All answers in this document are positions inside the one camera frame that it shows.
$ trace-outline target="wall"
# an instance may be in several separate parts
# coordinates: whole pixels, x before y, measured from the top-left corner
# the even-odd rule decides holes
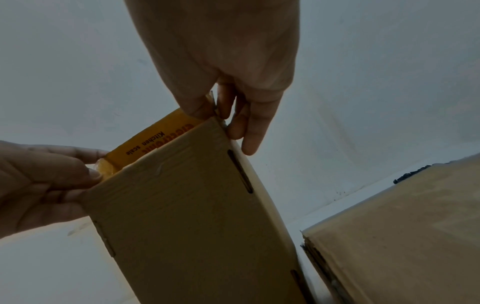
[[[480,2],[303,0],[301,13],[295,82],[251,158],[287,224],[480,140]],[[112,149],[176,108],[120,1],[1,2],[0,37],[3,140]],[[81,224],[4,242],[0,299],[134,301],[93,230],[67,237]]]

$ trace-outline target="black object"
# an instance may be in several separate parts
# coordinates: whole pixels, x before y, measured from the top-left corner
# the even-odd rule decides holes
[[[430,167],[431,167],[431,165],[427,165],[427,166],[425,166],[425,167],[422,167],[422,168],[418,169],[417,171],[412,171],[412,172],[410,172],[410,173],[405,173],[404,175],[402,175],[402,176],[399,177],[398,179],[394,179],[394,180],[393,180],[393,183],[396,185],[396,184],[400,183],[401,181],[406,180],[407,178],[409,178],[409,177],[411,177],[411,176],[413,176],[413,175],[415,175],[415,174],[417,174],[417,173],[419,173],[419,172],[422,172],[422,171],[424,171],[425,169],[430,168]]]

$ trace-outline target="brown cardboard box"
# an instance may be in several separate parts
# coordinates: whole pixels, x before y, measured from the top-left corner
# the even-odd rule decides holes
[[[93,188],[84,206],[142,304],[305,303],[287,230],[215,118]]]
[[[480,303],[480,155],[434,165],[303,235],[338,303]]]

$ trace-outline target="skin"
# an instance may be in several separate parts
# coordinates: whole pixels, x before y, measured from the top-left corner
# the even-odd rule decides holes
[[[205,95],[218,83],[227,134],[254,154],[292,83],[298,0],[126,0],[163,82],[189,115],[213,115]]]
[[[105,154],[0,141],[0,238],[86,216],[80,200],[101,176],[85,164]]]

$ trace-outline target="person's left hand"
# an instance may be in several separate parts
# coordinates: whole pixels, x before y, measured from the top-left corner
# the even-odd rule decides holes
[[[101,175],[105,151],[0,141],[0,238],[86,216],[80,199]]]

